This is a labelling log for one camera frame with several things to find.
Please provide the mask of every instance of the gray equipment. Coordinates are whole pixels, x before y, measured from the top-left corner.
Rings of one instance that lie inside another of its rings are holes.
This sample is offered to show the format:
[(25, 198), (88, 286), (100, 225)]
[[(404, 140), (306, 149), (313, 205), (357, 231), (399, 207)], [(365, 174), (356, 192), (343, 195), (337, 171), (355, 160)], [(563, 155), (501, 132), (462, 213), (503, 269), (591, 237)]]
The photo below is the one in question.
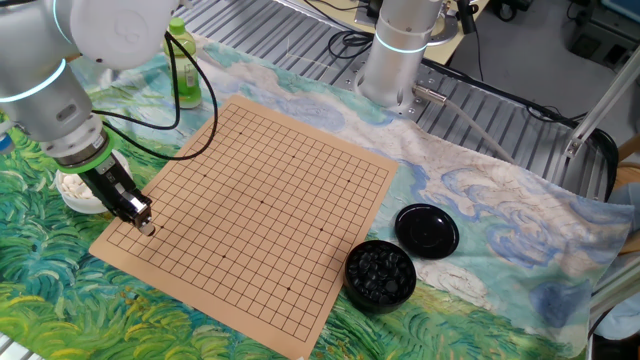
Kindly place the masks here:
[(640, 42), (640, 24), (591, 1), (580, 12), (569, 50), (585, 59), (618, 70)]

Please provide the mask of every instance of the black bowl lid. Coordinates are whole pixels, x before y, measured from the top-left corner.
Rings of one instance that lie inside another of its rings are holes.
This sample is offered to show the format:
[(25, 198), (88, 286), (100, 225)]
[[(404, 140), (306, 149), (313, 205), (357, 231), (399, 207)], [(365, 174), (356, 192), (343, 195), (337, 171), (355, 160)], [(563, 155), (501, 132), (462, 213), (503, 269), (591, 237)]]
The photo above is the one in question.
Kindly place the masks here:
[(427, 204), (413, 204), (396, 218), (398, 241), (411, 253), (426, 259), (442, 259), (458, 247), (460, 235), (451, 216)]

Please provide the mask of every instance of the white cable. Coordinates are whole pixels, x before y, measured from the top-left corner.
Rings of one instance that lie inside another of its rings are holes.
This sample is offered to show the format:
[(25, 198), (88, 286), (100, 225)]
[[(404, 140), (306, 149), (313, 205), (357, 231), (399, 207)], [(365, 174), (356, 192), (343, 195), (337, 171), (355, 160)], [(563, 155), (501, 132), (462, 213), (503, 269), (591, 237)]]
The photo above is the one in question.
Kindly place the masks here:
[(455, 111), (456, 114), (458, 114), (458, 116), (460, 116), (462, 119), (464, 119), (464, 121), (467, 122), (467, 124), (469, 124), (469, 126), (471, 126), (475, 131), (479, 132), (480, 135), (482, 136), (482, 138), (489, 143), (489, 145), (491, 146), (491, 148), (493, 148), (493, 150), (495, 150), (500, 157), (502, 157), (503, 160), (510, 162), (514, 165), (516, 165), (516, 161), (513, 160), (513, 158), (509, 155), (509, 153), (507, 153), (502, 146), (500, 146), (500, 144), (498, 144), (497, 141), (493, 140), (493, 138), (491, 137), (491, 135), (487, 134), (486, 131), (484, 131), (480, 125), (476, 124), (475, 121), (473, 121), (473, 119), (467, 115), (466, 112), (464, 112), (458, 105), (456, 105), (455, 103), (451, 102), (450, 100), (445, 100), (444, 104), (446, 106), (448, 106), (449, 108), (451, 108), (451, 110)]

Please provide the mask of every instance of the black clamp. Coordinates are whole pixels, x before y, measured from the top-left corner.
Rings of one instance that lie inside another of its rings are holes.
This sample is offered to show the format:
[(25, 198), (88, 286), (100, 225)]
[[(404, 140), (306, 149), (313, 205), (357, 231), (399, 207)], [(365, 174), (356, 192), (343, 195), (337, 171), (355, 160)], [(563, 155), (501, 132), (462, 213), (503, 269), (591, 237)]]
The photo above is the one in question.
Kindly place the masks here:
[(457, 0), (456, 3), (458, 4), (456, 19), (462, 24), (464, 34), (467, 35), (476, 32), (476, 23), (473, 20), (473, 15), (480, 11), (478, 5), (470, 5), (469, 0)]

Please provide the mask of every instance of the bottle cap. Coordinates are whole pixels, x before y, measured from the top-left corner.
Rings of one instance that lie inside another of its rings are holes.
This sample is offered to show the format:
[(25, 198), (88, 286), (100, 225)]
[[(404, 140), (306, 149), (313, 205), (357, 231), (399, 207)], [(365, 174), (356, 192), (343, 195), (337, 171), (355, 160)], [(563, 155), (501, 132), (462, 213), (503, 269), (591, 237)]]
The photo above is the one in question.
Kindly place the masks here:
[(171, 35), (182, 35), (185, 33), (184, 20), (180, 18), (173, 18), (169, 23), (169, 32)]

